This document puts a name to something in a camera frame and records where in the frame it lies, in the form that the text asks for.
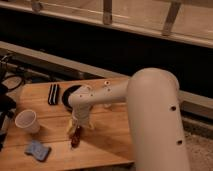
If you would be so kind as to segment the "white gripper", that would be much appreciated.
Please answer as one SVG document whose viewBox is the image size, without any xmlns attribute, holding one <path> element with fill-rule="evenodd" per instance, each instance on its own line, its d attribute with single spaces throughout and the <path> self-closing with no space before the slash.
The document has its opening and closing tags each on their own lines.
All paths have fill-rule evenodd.
<svg viewBox="0 0 213 171">
<path fill-rule="evenodd" d="M 77 126 L 85 127 L 89 130 L 94 130 L 95 126 L 90 122 L 90 108 L 89 107 L 79 107 L 74 108 L 72 111 L 72 119 L 69 120 L 67 126 L 67 134 L 72 136 Z"/>
</svg>

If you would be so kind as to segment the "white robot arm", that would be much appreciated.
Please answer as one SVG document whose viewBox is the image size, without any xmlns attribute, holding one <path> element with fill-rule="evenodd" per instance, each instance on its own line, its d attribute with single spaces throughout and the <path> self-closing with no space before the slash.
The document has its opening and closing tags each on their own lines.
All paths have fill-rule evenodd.
<svg viewBox="0 0 213 171">
<path fill-rule="evenodd" d="M 79 89 L 68 97 L 79 125 L 88 121 L 90 106 L 121 101 L 127 105 L 136 171 L 190 171 L 177 78 L 145 68 L 120 84 Z"/>
</svg>

